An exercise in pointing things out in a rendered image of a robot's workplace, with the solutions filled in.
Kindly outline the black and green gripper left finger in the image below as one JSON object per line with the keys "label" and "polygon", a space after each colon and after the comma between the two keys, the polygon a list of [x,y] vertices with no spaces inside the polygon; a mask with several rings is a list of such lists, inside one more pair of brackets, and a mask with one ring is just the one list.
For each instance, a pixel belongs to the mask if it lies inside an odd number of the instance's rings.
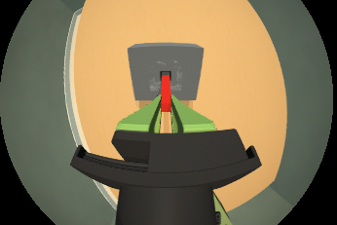
{"label": "black and green gripper left finger", "polygon": [[116,130],[160,132],[161,100],[159,94],[152,102],[119,121]]}

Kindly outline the red rectangular peg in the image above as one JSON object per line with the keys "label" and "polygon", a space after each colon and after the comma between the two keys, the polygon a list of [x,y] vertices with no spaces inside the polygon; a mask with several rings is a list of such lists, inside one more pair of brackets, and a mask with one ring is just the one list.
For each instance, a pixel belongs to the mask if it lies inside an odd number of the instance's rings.
{"label": "red rectangular peg", "polygon": [[170,100],[170,82],[169,75],[163,75],[162,78],[162,92],[161,92],[161,110],[162,112],[170,112],[171,100]]}

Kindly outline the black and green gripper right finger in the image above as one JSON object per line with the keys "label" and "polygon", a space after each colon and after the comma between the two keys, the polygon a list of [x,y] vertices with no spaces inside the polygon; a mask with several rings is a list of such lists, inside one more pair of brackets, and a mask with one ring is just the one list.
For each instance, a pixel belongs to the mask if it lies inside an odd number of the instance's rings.
{"label": "black and green gripper right finger", "polygon": [[170,100],[171,132],[217,131],[213,121],[180,102],[173,94]]}

